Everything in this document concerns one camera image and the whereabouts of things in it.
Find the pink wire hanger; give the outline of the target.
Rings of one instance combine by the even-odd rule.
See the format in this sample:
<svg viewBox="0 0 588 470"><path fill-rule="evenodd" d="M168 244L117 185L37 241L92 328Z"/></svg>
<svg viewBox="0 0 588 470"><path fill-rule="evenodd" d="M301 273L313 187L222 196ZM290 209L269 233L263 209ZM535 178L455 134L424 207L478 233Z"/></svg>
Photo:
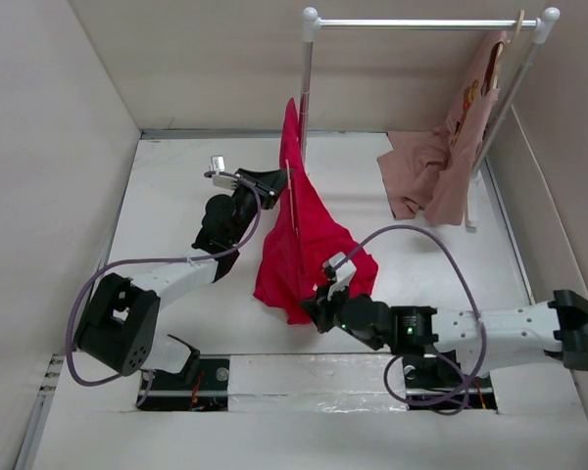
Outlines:
<svg viewBox="0 0 588 470"><path fill-rule="evenodd" d="M283 163L289 176L284 210L292 239L288 251L294 256L294 285L307 297L315 290L321 269L316 241L318 194L300 158L286 157Z"/></svg>

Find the red t shirt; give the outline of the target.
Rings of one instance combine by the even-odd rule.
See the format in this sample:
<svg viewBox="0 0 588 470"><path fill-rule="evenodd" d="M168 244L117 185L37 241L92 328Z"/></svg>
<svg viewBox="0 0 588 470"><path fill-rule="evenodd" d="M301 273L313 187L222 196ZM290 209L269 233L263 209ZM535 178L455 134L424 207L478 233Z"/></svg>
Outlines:
<svg viewBox="0 0 588 470"><path fill-rule="evenodd" d="M290 325L315 323L326 332L332 322L316 310L306 312L303 302L312 300L327 282L324 263L338 253L349 254L358 243L332 218L306 173L293 99L285 109L279 167L286 171L285 189L275 225L264 241L254 297L283 309Z"/></svg>

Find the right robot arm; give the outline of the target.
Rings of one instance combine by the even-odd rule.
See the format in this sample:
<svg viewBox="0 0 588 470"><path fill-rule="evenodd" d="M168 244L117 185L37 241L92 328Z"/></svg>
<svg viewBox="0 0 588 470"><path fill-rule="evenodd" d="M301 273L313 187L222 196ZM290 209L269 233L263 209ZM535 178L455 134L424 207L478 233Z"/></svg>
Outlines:
<svg viewBox="0 0 588 470"><path fill-rule="evenodd" d="M478 317L469 310L390 306L368 295L328 295L324 289L301 307L321 333L337 327L374 351L388 349L399 357L443 353L432 368L445 385L472 371L486 375L551 360L588 371L588 300L571 290L555 291L548 302Z"/></svg>

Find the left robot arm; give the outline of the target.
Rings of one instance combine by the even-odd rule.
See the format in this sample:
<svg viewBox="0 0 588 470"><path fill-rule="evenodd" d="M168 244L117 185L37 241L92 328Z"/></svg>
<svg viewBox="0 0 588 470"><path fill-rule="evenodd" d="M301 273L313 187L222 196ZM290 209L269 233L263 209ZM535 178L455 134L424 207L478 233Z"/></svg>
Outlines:
<svg viewBox="0 0 588 470"><path fill-rule="evenodd" d="M158 335L159 314L230 271L240 248L254 236L262 211L274 207L287 184L283 169L210 170L205 175L223 191L206 203L201 228L187 254L149 258L152 270L132 278L115 272L123 260L111 262L77 294L65 344L68 368L78 384L93 383L77 374L76 350L111 368L115 379L141 371L165 372L181 389L198 379L199 350L172 334Z"/></svg>

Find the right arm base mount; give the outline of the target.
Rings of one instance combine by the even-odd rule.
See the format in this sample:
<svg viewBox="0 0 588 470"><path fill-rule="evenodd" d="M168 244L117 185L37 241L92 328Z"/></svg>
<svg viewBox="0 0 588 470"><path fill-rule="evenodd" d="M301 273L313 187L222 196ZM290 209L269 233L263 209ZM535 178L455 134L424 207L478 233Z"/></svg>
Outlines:
<svg viewBox="0 0 588 470"><path fill-rule="evenodd" d="M435 355L402 358L407 396L424 401L443 396L463 382L459 373ZM467 409L496 410L497 402L489 376L476 376L468 389Z"/></svg>

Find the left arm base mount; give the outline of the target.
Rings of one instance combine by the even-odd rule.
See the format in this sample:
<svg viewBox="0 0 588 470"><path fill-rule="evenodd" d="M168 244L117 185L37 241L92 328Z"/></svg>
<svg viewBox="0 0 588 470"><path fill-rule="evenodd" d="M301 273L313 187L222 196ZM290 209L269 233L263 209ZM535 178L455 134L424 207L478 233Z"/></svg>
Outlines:
<svg viewBox="0 0 588 470"><path fill-rule="evenodd" d="M135 404L138 410L228 410L228 355L203 355L186 341L168 334L155 343L150 358L155 368L141 372Z"/></svg>

